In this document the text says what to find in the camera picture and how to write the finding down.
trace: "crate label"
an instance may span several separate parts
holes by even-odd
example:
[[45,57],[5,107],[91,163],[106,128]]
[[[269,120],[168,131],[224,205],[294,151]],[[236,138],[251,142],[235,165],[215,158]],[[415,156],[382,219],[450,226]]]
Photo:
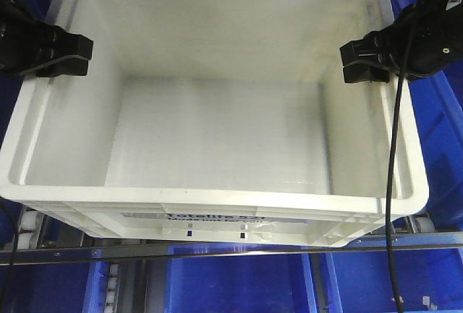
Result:
[[184,220],[184,221],[222,221],[222,222],[243,222],[243,223],[263,223],[271,221],[303,223],[301,219],[289,218],[268,218],[249,215],[224,215],[224,214],[174,214],[174,213],[122,213],[126,218],[139,219],[164,219],[164,220]]
[[454,8],[455,6],[458,6],[462,2],[463,2],[463,0],[449,0],[449,2],[447,2],[446,11],[448,11],[449,9]]

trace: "white plastic crate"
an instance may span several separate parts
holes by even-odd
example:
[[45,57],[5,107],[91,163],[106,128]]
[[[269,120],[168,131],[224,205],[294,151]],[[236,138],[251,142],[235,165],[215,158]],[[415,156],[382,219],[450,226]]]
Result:
[[[395,84],[339,47],[389,0],[53,0],[87,77],[25,81],[0,192],[91,236],[342,246],[384,223]],[[409,93],[394,218],[428,185]]]

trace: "black mount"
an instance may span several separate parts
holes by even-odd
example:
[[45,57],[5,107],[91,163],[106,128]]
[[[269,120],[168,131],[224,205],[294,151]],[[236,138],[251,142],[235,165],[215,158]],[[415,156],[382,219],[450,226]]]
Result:
[[24,2],[0,0],[0,72],[85,76],[93,41],[34,18]]
[[390,72],[399,74],[414,21],[417,26],[407,66],[409,80],[429,77],[463,58],[463,0],[418,0],[391,26],[340,48],[344,81],[388,82]]

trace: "black cable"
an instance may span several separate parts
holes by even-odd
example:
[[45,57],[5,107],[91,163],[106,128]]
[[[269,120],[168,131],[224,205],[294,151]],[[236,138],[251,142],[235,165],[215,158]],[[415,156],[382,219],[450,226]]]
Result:
[[394,293],[394,301],[396,302],[396,308],[398,313],[404,312],[404,305],[399,291],[399,283],[397,280],[397,271],[394,261],[394,251],[392,247],[392,233],[393,225],[391,222],[391,203],[392,203],[392,188],[393,188],[393,177],[394,177],[394,164],[396,158],[396,147],[397,147],[397,132],[399,130],[399,113],[400,113],[400,101],[402,99],[402,89],[404,85],[405,75],[407,74],[408,59],[413,43],[413,35],[415,34],[417,21],[413,20],[410,25],[409,35],[407,39],[407,46],[405,48],[402,65],[399,73],[399,81],[397,83],[397,94],[396,101],[394,104],[394,116],[392,120],[392,133],[391,133],[391,149],[389,151],[389,163],[388,163],[388,181],[386,187],[386,248],[388,252],[388,266],[389,276],[391,278],[392,291]]
[[3,197],[0,196],[0,209],[3,210],[5,215],[8,217],[9,221],[11,222],[13,226],[13,231],[14,231],[14,239],[13,239],[13,250],[9,258],[9,265],[8,265],[8,270],[7,270],[7,275],[5,275],[5,280],[3,282],[3,286],[1,288],[0,292],[0,313],[4,311],[4,305],[5,301],[7,298],[7,291],[9,284],[12,281],[12,275],[13,275],[13,267],[14,267],[14,260],[16,259],[16,253],[17,253],[17,242],[18,238],[20,237],[20,232],[18,230],[16,221],[14,220],[14,216],[11,213],[11,211],[8,209],[8,207],[5,205],[3,201]]

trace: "metal rail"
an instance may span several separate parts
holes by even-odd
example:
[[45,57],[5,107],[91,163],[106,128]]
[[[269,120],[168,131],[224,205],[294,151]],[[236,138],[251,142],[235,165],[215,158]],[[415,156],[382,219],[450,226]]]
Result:
[[[364,236],[342,248],[177,241],[150,243],[148,241],[139,245],[109,244],[71,248],[28,249],[17,253],[15,263],[17,265],[31,265],[64,262],[156,260],[177,257],[377,252],[385,250],[385,247],[383,235]],[[463,232],[397,234],[394,242],[394,249],[398,251],[444,248],[463,248]],[[8,263],[10,254],[9,251],[0,252],[0,265]]]

